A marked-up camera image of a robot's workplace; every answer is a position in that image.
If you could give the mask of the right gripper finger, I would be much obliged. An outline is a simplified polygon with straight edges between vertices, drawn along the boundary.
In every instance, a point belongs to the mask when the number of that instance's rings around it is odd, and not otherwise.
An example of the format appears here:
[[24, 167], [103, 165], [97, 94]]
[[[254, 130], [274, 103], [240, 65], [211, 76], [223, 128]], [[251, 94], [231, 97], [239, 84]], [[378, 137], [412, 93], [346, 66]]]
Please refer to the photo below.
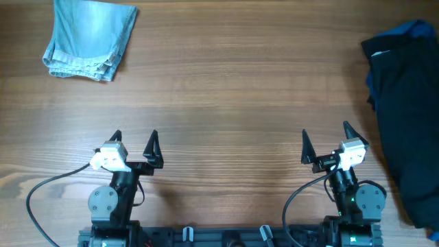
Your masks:
[[348, 121], [343, 122], [344, 132], [347, 139], [355, 139], [358, 138], [365, 147], [369, 146], [369, 142], [365, 140], [353, 127], [349, 124]]
[[316, 152], [313, 148], [309, 135], [305, 129], [302, 130], [302, 154], [301, 163], [311, 164], [316, 160]]

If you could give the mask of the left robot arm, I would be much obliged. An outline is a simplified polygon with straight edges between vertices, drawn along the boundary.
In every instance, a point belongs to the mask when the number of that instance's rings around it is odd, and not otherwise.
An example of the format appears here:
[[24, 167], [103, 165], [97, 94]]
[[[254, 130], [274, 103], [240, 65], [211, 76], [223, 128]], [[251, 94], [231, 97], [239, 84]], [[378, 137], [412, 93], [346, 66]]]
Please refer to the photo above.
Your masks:
[[158, 132], [153, 130], [143, 151], [145, 161], [128, 161], [128, 151], [121, 141], [121, 131], [97, 148], [90, 161], [95, 170], [103, 168], [112, 173], [108, 186], [92, 191], [88, 198], [92, 227], [81, 231], [78, 246], [129, 247], [150, 246], [146, 234], [137, 220], [131, 220], [138, 189], [142, 189], [140, 176], [152, 176], [155, 169], [164, 165]]

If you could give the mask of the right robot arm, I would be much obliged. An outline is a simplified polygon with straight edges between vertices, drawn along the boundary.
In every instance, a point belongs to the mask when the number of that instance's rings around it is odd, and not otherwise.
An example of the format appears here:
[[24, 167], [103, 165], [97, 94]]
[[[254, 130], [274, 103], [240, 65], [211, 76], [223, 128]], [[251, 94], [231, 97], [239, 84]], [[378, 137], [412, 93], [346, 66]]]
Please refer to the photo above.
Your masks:
[[343, 122], [346, 140], [327, 155], [318, 156], [306, 130], [302, 131], [301, 163], [312, 165], [312, 172], [324, 172], [324, 188], [338, 214], [326, 216], [316, 232], [308, 233], [310, 246], [382, 246], [381, 212], [386, 190], [371, 180], [359, 181], [354, 166], [364, 162], [369, 142], [347, 122]]

